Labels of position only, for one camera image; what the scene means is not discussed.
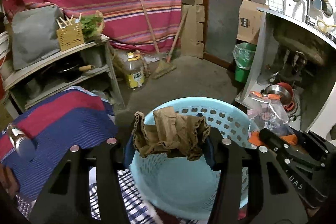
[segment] brown cloth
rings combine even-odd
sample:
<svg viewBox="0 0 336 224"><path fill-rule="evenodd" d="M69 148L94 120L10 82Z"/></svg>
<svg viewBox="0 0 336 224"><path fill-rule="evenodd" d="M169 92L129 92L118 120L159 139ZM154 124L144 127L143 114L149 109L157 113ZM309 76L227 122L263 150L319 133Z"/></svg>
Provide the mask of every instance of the brown cloth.
<svg viewBox="0 0 336 224"><path fill-rule="evenodd" d="M141 157L166 153L168 158L186 156L188 160L198 160L202 156L201 144L211 129L205 117L181 115L169 106L153 112L154 126L144 124L142 112L134 115L133 143Z"/></svg>

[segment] wooden stick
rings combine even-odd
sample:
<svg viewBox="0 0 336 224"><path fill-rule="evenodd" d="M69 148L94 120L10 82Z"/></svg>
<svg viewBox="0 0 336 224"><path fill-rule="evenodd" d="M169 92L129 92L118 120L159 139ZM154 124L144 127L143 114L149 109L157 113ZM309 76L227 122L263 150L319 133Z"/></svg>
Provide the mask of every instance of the wooden stick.
<svg viewBox="0 0 336 224"><path fill-rule="evenodd" d="M72 25L72 23L71 23L70 19L68 18L68 16L65 15L65 17L66 17L67 21L69 22L69 24Z"/></svg>
<svg viewBox="0 0 336 224"><path fill-rule="evenodd" d="M155 38L155 34L153 32L153 28L152 28L152 25L149 21L149 18L148 18L148 14L147 14L147 10L146 10L146 7L145 7L145 3L143 0L140 0L141 2L141 6L142 6L142 9L143 9L143 13L145 14L145 18L146 18L146 21L147 21L147 25L148 25L148 28L149 28L149 31L151 32L151 36L152 36L152 40L153 40L153 43L154 43L154 47L155 47L155 50L157 52L157 54L160 56L160 50L159 50L159 46L158 46L158 43L156 42L156 38Z"/></svg>
<svg viewBox="0 0 336 224"><path fill-rule="evenodd" d="M58 21L58 19L56 19L56 21L57 21L57 24L59 25L59 27L62 29L62 25L61 25L61 23Z"/></svg>
<svg viewBox="0 0 336 224"><path fill-rule="evenodd" d="M183 26L183 24L184 24L184 22L185 22L185 19L186 19L186 17L187 17L187 13L188 13L188 10L187 10L186 13L183 15L183 17L182 17L182 19L181 19L181 22L180 22L180 25L179 25L179 27L178 27L178 29L177 29L176 35L175 35L174 40L173 40L173 44L171 45L169 54L168 54L168 56L167 56L167 62L168 62L168 63L170 62L171 55L173 54L173 51L174 51L174 48L175 48L177 39L179 38L179 35L180 35L180 32L181 32L182 26Z"/></svg>
<svg viewBox="0 0 336 224"><path fill-rule="evenodd" d="M63 18L61 18L61 17L59 17L59 18L61 19L61 21L62 21L66 26L69 26Z"/></svg>
<svg viewBox="0 0 336 224"><path fill-rule="evenodd" d="M87 65L87 66L79 67L78 70L79 71L88 71L88 70L92 70L94 68L95 68L94 65Z"/></svg>

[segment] blue checkered fabric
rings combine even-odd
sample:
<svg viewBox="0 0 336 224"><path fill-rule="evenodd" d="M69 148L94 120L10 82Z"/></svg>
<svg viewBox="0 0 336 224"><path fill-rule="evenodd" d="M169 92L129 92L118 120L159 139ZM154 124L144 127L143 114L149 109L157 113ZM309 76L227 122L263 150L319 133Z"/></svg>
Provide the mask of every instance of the blue checkered fabric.
<svg viewBox="0 0 336 224"><path fill-rule="evenodd" d="M130 224L155 224L156 222L150 216L146 205L143 203L139 190L135 186L131 172L129 170L119 170L118 179ZM100 220L97 184L92 183L89 188L91 215L93 218ZM198 222L197 220L179 220L180 224L196 224Z"/></svg>

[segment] plastic oil bottle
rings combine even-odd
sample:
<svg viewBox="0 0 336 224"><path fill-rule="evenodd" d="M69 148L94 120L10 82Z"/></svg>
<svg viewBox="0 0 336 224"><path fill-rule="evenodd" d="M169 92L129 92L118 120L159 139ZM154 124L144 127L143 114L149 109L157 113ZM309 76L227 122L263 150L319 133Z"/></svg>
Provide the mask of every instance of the plastic oil bottle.
<svg viewBox="0 0 336 224"><path fill-rule="evenodd" d="M141 87L142 84L145 82L145 77L143 74L140 55L134 55L133 52L128 52L127 58L128 59L124 66L126 82L130 88Z"/></svg>

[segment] plastic packaging bag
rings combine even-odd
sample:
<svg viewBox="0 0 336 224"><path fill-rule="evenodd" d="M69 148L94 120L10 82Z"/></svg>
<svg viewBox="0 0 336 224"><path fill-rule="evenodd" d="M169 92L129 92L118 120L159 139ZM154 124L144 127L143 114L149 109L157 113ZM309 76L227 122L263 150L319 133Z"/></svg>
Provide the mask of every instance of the plastic packaging bag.
<svg viewBox="0 0 336 224"><path fill-rule="evenodd" d="M243 42L236 45L233 49L233 58L240 69L249 70L251 68L256 45Z"/></svg>
<svg viewBox="0 0 336 224"><path fill-rule="evenodd" d="M260 131L263 128L267 128L279 137L292 133L287 126L289 119L280 102L281 96L252 91L249 97L253 99L250 104L251 109L247 111L247 116L252 121L249 135L252 131Z"/></svg>

